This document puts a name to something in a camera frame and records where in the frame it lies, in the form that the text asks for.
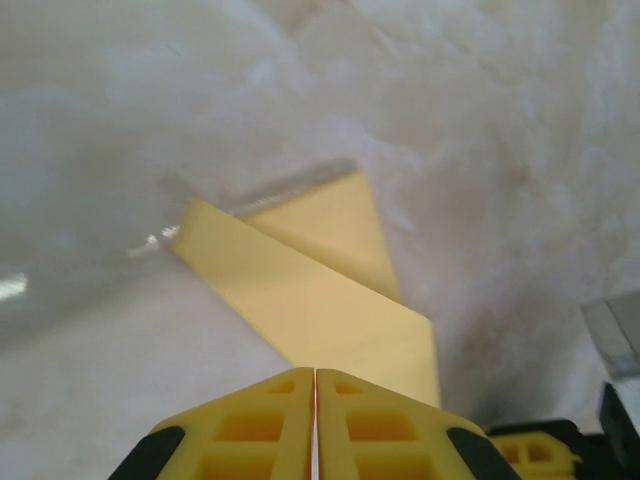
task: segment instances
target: black rubber pad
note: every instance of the black rubber pad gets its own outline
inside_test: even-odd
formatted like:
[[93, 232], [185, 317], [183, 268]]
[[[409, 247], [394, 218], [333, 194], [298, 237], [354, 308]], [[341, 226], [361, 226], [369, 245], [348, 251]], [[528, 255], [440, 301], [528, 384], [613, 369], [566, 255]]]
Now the black rubber pad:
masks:
[[147, 435], [127, 455], [109, 480], [155, 480], [184, 438], [180, 427]]
[[519, 480], [489, 439], [464, 428], [450, 428], [447, 436], [476, 480]]

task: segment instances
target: yellow paper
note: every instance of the yellow paper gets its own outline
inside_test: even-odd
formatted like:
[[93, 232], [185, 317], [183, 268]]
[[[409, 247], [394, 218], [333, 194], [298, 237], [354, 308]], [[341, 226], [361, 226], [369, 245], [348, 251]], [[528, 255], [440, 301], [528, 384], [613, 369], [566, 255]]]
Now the yellow paper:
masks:
[[344, 175], [242, 220], [352, 280], [400, 300], [364, 172]]
[[423, 316], [202, 201], [190, 205], [173, 249], [293, 365], [439, 404]]

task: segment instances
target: yellow plastic part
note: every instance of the yellow plastic part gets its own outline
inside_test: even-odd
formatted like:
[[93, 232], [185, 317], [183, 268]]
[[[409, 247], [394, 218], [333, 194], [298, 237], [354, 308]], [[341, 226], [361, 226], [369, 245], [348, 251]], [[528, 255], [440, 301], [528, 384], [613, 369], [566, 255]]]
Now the yellow plastic part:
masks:
[[316, 371], [321, 480], [473, 480], [447, 430], [460, 417], [335, 370]]
[[545, 432], [492, 437], [491, 442], [521, 477], [573, 478], [574, 462], [582, 459], [560, 440]]
[[242, 217], [253, 228], [394, 301], [398, 282], [364, 172]]
[[185, 436], [158, 480], [307, 480], [314, 372], [296, 368], [156, 426]]
[[423, 316], [203, 201], [192, 201], [173, 250], [294, 366], [439, 405]]

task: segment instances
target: white fluffy fabric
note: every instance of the white fluffy fabric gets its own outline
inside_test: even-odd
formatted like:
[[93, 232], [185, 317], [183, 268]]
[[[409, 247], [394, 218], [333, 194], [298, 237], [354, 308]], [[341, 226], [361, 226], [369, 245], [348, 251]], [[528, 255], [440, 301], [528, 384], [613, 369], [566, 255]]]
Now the white fluffy fabric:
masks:
[[163, 417], [287, 368], [163, 229], [343, 157], [445, 407], [588, 418], [578, 305], [640, 285], [639, 45], [636, 0], [3, 0], [3, 477], [106, 478]]

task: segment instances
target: yellow sticky note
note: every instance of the yellow sticky note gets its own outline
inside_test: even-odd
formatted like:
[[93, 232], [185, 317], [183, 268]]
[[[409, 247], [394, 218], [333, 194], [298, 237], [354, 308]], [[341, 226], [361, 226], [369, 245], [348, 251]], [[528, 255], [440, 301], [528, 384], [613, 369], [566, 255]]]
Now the yellow sticky note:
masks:
[[376, 204], [362, 171], [242, 217], [257, 230], [399, 301]]
[[423, 316], [202, 201], [190, 205], [173, 249], [293, 365], [439, 404]]

